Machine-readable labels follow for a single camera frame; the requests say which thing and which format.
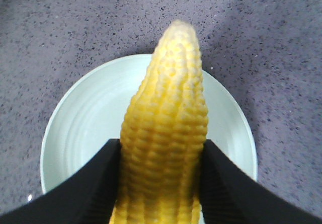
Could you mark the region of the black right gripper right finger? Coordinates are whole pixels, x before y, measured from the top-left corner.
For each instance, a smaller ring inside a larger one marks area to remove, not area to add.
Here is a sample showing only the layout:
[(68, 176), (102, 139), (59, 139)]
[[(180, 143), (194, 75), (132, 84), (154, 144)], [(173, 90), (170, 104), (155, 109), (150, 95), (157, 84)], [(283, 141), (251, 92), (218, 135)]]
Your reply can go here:
[(251, 179), (209, 139), (202, 153), (200, 203), (205, 223), (321, 223)]

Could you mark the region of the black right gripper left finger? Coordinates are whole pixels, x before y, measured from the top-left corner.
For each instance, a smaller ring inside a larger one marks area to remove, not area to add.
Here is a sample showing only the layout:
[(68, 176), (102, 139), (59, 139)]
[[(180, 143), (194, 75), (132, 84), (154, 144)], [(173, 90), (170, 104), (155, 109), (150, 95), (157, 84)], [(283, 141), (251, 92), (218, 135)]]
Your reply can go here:
[(1, 216), (1, 223), (108, 223), (118, 192), (121, 145), (107, 143), (46, 194)]

